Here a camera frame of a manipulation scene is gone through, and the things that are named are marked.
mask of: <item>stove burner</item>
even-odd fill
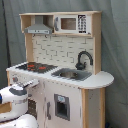
[[[29,62],[27,64],[21,65],[21,66],[16,67],[16,68],[31,71],[31,72],[46,73],[46,72],[48,72],[48,71],[50,71],[56,67],[57,66],[53,66],[53,65]]]

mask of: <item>gray wall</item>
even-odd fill
[[[91,11],[102,13],[102,70],[115,77],[106,88],[106,121],[128,128],[128,1],[127,0],[4,0],[12,65],[25,61],[19,13]]]
[[[6,37],[2,1],[0,1],[0,89],[7,86],[6,68],[8,67]]]

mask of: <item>sink basin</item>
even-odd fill
[[[64,79],[77,80],[77,81],[83,81],[88,77],[90,77],[91,75],[92,75],[91,72],[69,69],[69,68],[62,68],[52,73],[52,76],[56,76]]]

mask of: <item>backsplash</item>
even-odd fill
[[[93,57],[93,38],[33,34],[32,42],[37,63],[75,68],[81,51],[86,50]],[[92,71],[88,56],[82,55],[81,62],[87,63],[85,70]]]

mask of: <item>range hood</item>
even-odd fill
[[[35,24],[27,27],[25,33],[52,34],[52,28],[43,24],[43,16],[35,16]]]

